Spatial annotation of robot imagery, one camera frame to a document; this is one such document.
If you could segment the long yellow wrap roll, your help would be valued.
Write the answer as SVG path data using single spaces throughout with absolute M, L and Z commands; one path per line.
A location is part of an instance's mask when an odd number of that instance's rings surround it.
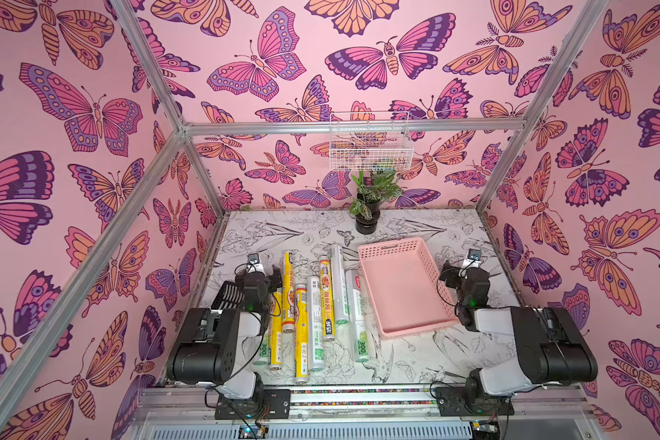
M 295 291 L 293 283 L 293 253 L 285 251 L 282 259 L 282 332 L 291 334 L 295 328 Z

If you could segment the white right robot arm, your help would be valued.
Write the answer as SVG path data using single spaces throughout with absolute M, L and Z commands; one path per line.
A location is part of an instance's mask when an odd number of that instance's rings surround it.
M 456 292 L 446 302 L 472 333 L 512 337 L 515 356 L 498 365 L 475 368 L 458 390 L 469 414 L 509 414 L 515 394 L 544 386 L 589 383 L 599 366 L 572 316 L 562 307 L 489 305 L 491 275 L 471 264 L 443 266 L 436 288 Z

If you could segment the pink perforated plastic basket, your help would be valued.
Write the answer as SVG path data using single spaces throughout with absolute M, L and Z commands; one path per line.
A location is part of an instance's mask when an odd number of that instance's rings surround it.
M 438 283 L 440 272 L 423 238 L 366 244 L 357 254 L 382 338 L 408 337 L 458 323 L 453 296 Z

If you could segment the clear white wrap roll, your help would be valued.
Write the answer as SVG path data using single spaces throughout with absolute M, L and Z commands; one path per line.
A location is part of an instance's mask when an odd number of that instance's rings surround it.
M 349 302 L 346 286 L 346 273 L 341 245 L 330 247 L 331 281 L 334 297 L 335 323 L 338 326 L 349 322 Z

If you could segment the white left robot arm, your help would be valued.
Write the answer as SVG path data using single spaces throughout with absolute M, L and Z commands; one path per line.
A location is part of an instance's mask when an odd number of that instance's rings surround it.
M 263 344 L 274 307 L 281 304 L 273 298 L 280 288 L 279 268 L 267 275 L 260 266 L 249 264 L 236 280 L 223 283 L 220 304 L 190 309 L 181 325 L 166 363 L 166 378 L 205 388 L 204 403 L 214 392 L 218 420 L 251 423 L 290 415 L 291 392 L 266 387 L 251 368 L 261 349 L 248 355 L 244 348 L 246 342 Z

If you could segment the white green 300 wrap roll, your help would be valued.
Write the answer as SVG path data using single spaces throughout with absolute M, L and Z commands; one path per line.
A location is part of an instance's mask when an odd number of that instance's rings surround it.
M 365 363 L 370 360 L 369 337 L 361 301 L 359 273 L 355 269 L 346 271 L 346 292 L 348 293 L 354 358 L 357 363 Z

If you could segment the yellow red wrap roll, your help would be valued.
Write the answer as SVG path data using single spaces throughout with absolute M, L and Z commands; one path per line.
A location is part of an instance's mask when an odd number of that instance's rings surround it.
M 324 341 L 333 341 L 336 338 L 336 326 L 330 261 L 327 258 L 320 260 L 319 269 L 323 337 Z

